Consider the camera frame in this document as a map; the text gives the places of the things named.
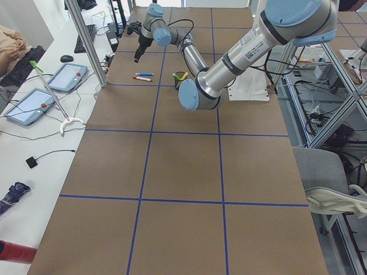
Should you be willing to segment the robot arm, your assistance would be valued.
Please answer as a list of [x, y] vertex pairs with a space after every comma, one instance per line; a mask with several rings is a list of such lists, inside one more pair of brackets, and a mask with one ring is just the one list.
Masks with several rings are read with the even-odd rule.
[[258, 22], [211, 67], [199, 54], [189, 32], [167, 25], [164, 9], [156, 3], [148, 7], [143, 22], [129, 25], [127, 33], [139, 36], [135, 62], [152, 42], [161, 47], [175, 45], [195, 76], [180, 83], [180, 104], [191, 111], [211, 110], [221, 105], [222, 90], [274, 46], [290, 41], [295, 46], [331, 41], [337, 30], [338, 9], [338, 1], [266, 1]]

